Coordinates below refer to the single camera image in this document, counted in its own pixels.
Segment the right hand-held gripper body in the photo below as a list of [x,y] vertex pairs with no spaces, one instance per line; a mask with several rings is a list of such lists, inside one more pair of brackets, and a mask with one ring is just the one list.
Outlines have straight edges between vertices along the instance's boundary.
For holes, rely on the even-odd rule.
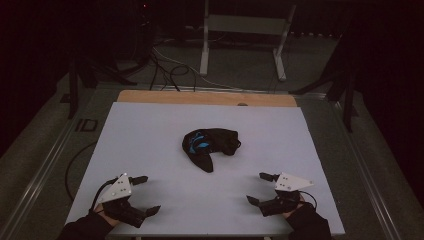
[[294,210],[300,201],[300,190],[313,186],[311,180],[280,173],[274,190],[277,196],[274,199],[260,202],[258,206],[264,217],[287,213]]

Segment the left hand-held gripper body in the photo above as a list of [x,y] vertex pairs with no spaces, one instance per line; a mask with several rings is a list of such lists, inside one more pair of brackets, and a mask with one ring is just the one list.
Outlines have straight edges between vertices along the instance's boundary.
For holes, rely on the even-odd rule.
[[124,173],[113,181],[111,187],[100,197],[105,214],[120,222],[140,228],[145,217],[143,211],[131,206],[128,199],[132,194],[129,176]]

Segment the black shorts with blue print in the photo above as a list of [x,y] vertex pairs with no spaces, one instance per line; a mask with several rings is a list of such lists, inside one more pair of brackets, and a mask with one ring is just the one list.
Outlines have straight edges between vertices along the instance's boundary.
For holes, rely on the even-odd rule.
[[183,151],[188,158],[206,173],[213,172],[211,153],[233,156],[240,146],[238,132],[222,128],[193,130],[182,141]]

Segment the person's left hand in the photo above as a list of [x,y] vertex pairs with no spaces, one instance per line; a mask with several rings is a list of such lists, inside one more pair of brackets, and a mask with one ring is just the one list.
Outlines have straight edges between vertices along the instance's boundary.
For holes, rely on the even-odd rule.
[[99,216],[101,216],[109,225],[111,225],[112,227],[115,227],[119,224],[119,221],[116,219],[113,219],[109,216],[107,216],[105,214],[104,208],[102,204],[98,204],[95,209],[94,212],[97,213]]

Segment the person's right hand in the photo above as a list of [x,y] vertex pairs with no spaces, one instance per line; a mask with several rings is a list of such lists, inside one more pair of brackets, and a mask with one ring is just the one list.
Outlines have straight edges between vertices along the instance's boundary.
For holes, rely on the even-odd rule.
[[302,195],[300,195],[300,201],[299,201],[299,204],[297,205],[297,207],[296,207],[294,210],[290,211],[290,212],[282,213],[282,216],[283,216],[285,219],[289,218],[292,214],[294,214],[294,213],[295,213],[298,209],[300,209],[303,205],[304,205],[304,197],[303,197]]

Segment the white table mat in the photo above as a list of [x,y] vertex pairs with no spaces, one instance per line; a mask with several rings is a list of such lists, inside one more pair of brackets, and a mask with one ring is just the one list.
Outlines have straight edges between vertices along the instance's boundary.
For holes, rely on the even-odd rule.
[[[196,129],[224,128],[239,134],[232,156],[215,153],[214,170],[195,166],[182,149],[184,136]],[[136,208],[158,207],[140,228],[122,224],[116,235],[143,237],[278,236],[290,227],[280,216],[265,217],[248,203],[275,196],[262,172],[281,172],[312,181],[307,191],[333,234],[341,222],[301,109],[179,104],[115,103],[69,212],[85,215],[98,188],[126,173],[145,175],[129,199]]]

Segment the black tripod stand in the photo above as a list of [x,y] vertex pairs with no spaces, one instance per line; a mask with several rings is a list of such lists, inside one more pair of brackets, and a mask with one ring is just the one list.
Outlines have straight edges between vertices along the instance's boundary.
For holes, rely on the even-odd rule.
[[87,56],[71,56],[69,59],[69,119],[76,115],[79,108],[78,79],[81,79],[82,83],[88,88],[94,88],[97,85],[93,70],[100,71],[122,85],[136,85],[135,82],[125,79],[110,67],[106,67]]
[[355,39],[352,34],[343,33],[320,77],[300,89],[290,91],[292,95],[303,95],[322,85],[331,83],[325,98],[328,101],[336,102],[340,100],[341,96],[344,96],[342,120],[349,132],[352,131],[354,86],[358,71],[358,55],[354,43]]

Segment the white metal stand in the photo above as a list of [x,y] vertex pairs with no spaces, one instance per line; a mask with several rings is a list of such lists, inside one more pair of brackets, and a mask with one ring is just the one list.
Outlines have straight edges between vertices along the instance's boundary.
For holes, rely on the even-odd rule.
[[290,5],[288,15],[284,19],[211,14],[209,6],[209,0],[204,0],[203,47],[200,59],[201,76],[208,75],[209,33],[211,31],[219,31],[279,35],[280,43],[273,49],[273,59],[278,79],[280,81],[285,81],[287,79],[282,60],[282,52],[296,11],[295,4]]

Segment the metal floor rail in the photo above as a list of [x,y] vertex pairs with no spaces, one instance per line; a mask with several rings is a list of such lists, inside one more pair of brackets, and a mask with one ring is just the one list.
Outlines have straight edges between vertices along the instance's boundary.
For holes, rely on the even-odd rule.
[[342,132],[344,139],[349,147],[349,150],[353,155],[353,159],[355,160],[355,164],[362,185],[368,195],[373,211],[379,221],[379,224],[386,237],[386,240],[403,240],[387,208],[387,204],[383,199],[381,192],[379,191],[378,186],[371,175],[365,158],[362,152],[360,151],[353,134],[348,131],[347,127],[343,122],[343,109],[341,104],[339,102],[331,102],[330,108],[334,117],[336,118],[338,128]]
[[4,227],[0,230],[0,240],[14,240],[31,208],[41,193],[50,173],[60,158],[75,126],[76,119],[67,120],[54,144],[44,157],[41,166],[25,188]]

